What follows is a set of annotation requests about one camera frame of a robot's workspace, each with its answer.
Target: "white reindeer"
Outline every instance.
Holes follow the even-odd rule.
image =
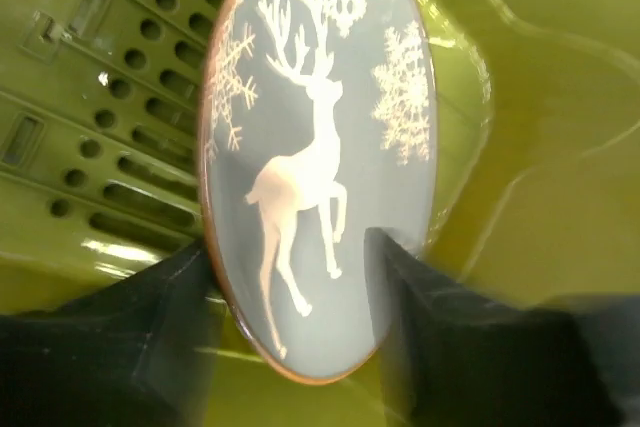
[[[248,204],[257,203],[264,232],[264,252],[260,268],[260,287],[267,321],[275,348],[281,358],[287,355],[282,345],[271,309],[271,273],[274,265],[284,279],[296,310],[303,317],[311,313],[311,304],[304,298],[291,271],[291,247],[296,236],[298,212],[318,208],[327,271],[332,279],[342,274],[333,249],[340,242],[345,227],[347,190],[335,181],[340,166],[340,137],[336,132],[333,108],[342,97],[342,83],[327,77],[333,67],[333,52],[327,52],[328,19],[323,15],[324,0],[300,0],[309,10],[315,27],[317,47],[311,74],[302,67],[309,47],[301,25],[295,37],[296,59],[293,66],[287,60],[287,45],[291,26],[291,6],[280,9],[280,0],[260,0],[258,12],[264,19],[275,44],[277,59],[267,55],[271,66],[293,84],[304,87],[313,103],[311,143],[290,156],[276,156],[267,162],[246,196]],[[337,199],[338,215],[335,230],[331,221],[331,199]]]

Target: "gray plate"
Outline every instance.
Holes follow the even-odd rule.
[[[431,55],[414,0],[225,0],[203,96],[206,235],[258,351],[337,380],[387,332],[365,231],[420,244],[435,180]]]

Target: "reindeer leg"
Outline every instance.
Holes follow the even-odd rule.
[[[262,290],[262,300],[264,302],[264,310],[267,315],[267,323],[271,330],[271,339],[273,345],[278,351],[280,358],[284,359],[287,355],[287,348],[280,342],[280,335],[273,319],[273,311],[271,309],[271,272],[273,271],[273,259],[278,247],[278,229],[265,218],[260,210],[262,217],[262,229],[264,232],[264,251],[262,254],[262,266],[260,267],[260,289]]]
[[[336,220],[336,229],[333,231],[333,241],[340,242],[344,233],[344,223],[347,217],[347,189],[338,182],[331,184],[331,197],[338,200],[338,218]]]
[[[327,258],[327,272],[332,279],[337,279],[342,275],[342,270],[336,263],[336,255],[333,251],[333,232],[331,227],[331,198],[327,197],[318,204],[320,214],[320,230],[324,241],[324,253]]]
[[[276,259],[276,269],[282,276],[282,279],[289,288],[291,299],[296,307],[298,313],[307,317],[311,313],[311,304],[302,296],[296,284],[296,279],[293,277],[291,271],[291,247],[293,246],[293,240],[296,237],[296,230],[298,228],[297,213],[286,217],[280,223],[280,247],[278,248],[278,258]]]

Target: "oval plate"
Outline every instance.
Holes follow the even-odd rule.
[[[242,330],[323,384],[388,329],[365,232],[424,241],[435,87],[414,0],[225,0],[200,118],[206,237]]]

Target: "decorative plate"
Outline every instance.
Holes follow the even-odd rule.
[[[414,0],[225,0],[199,167],[216,275],[291,379],[352,372],[387,332],[382,227],[423,242],[436,97]]]

